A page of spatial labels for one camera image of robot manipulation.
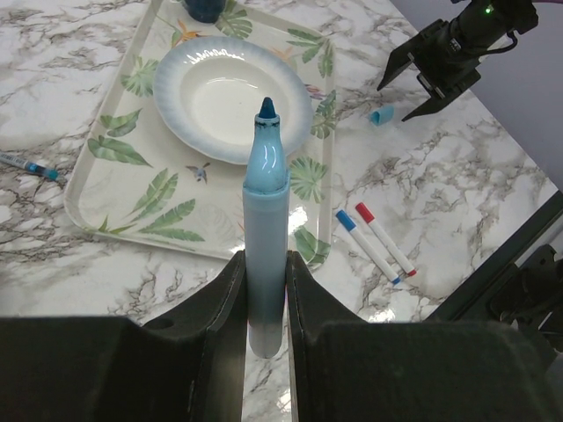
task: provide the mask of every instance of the blue pen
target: blue pen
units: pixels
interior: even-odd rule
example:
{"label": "blue pen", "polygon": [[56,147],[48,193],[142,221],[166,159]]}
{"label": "blue pen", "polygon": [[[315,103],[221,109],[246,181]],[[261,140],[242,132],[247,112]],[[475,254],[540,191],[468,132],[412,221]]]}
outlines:
{"label": "blue pen", "polygon": [[243,208],[249,341],[254,354],[271,358],[282,345],[289,170],[280,139],[280,116],[270,98],[264,99],[254,120]]}
{"label": "blue pen", "polygon": [[36,163],[32,163],[31,161],[24,160],[23,158],[19,158],[17,156],[11,156],[9,154],[5,154],[0,152],[0,163],[13,165],[14,167],[18,167],[19,169],[23,169],[29,171],[33,174],[39,174],[44,178],[50,178],[51,180],[57,180],[59,177],[59,173],[57,170],[54,169],[46,169]]}

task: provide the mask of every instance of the blue glass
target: blue glass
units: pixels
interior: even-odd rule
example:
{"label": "blue glass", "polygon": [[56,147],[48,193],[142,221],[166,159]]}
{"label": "blue glass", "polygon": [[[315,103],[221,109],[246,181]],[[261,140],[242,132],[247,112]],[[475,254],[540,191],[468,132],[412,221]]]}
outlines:
{"label": "blue glass", "polygon": [[225,9],[226,0],[182,0],[192,18],[204,24],[214,24]]}

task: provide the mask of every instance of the red marker cap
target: red marker cap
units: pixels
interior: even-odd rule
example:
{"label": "red marker cap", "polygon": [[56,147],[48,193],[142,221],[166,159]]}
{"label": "red marker cap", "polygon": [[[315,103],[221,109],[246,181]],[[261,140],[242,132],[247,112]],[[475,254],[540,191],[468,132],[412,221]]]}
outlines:
{"label": "red marker cap", "polygon": [[359,215],[362,216],[363,220],[366,223],[370,223],[376,219],[376,217],[368,210],[363,202],[360,202],[358,205],[355,206],[355,210],[358,212]]}

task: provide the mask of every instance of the pen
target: pen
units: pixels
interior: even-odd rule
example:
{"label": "pen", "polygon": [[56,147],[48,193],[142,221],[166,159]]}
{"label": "pen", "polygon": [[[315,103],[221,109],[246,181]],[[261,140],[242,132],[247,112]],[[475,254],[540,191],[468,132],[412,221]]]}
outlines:
{"label": "pen", "polygon": [[273,357],[282,345],[288,256],[289,170],[280,116],[265,98],[243,184],[248,338],[254,354]]}
{"label": "pen", "polygon": [[342,223],[344,228],[348,230],[348,233],[352,235],[354,240],[362,247],[362,249],[368,254],[373,262],[376,263],[376,266],[379,267],[381,271],[384,272],[385,276],[393,283],[397,284],[401,281],[397,273],[391,268],[387,261],[385,261],[381,255],[376,251],[376,249],[369,244],[368,239],[361,233],[360,230],[356,228],[355,222],[346,214],[346,211],[341,209],[338,213],[336,213],[336,218]]}
{"label": "pen", "polygon": [[59,173],[55,169],[47,169],[36,163],[32,163],[31,161],[24,160],[23,158],[19,158],[17,156],[11,156],[10,154],[6,154],[4,152],[0,152],[0,163],[18,167],[19,169],[29,171],[33,174],[39,174],[40,176],[50,178],[51,180],[56,180],[59,177]]}
{"label": "pen", "polygon": [[416,274],[413,264],[408,260],[403,252],[397,247],[393,239],[385,232],[377,222],[376,217],[369,211],[363,202],[355,206],[356,211],[362,216],[363,220],[369,225],[371,231],[381,240],[381,243],[387,248],[387,251],[397,260],[398,264],[405,270],[406,275],[412,276]]}

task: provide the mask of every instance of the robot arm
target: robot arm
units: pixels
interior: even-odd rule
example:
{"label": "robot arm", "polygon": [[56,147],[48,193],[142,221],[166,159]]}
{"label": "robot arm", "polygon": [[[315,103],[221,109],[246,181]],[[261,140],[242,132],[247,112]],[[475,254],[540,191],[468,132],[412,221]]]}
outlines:
{"label": "robot arm", "polygon": [[[451,0],[459,3],[463,0]],[[544,0],[561,3],[563,0]],[[419,82],[430,99],[410,112],[403,121],[437,113],[480,80],[479,58],[506,53],[516,47],[515,33],[524,34],[537,26],[532,0],[471,0],[450,22],[436,20],[391,53],[384,77],[377,87],[384,88],[408,66],[414,64]],[[512,44],[489,49],[507,35]]]}

